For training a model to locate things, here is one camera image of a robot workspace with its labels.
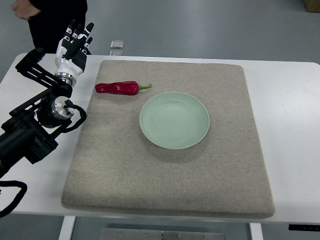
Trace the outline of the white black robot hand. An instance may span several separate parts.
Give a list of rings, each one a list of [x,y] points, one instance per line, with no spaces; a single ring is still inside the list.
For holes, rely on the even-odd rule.
[[[63,38],[59,41],[55,54],[55,76],[71,86],[75,86],[77,78],[85,71],[89,47],[93,40],[90,36],[94,23],[85,28],[72,20]]]

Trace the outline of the person's bare hand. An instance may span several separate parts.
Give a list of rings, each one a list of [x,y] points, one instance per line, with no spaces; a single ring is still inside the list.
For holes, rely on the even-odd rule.
[[[16,0],[11,5],[11,9],[16,17],[25,21],[29,21],[41,12],[41,10],[36,8],[29,0]]]

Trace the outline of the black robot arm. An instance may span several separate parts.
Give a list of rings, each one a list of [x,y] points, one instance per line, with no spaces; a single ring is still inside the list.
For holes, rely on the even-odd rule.
[[[43,160],[57,148],[60,134],[77,129],[87,119],[86,111],[70,100],[72,86],[38,64],[44,56],[42,48],[35,48],[15,67],[46,89],[13,109],[1,125],[1,176],[22,158],[31,164]]]

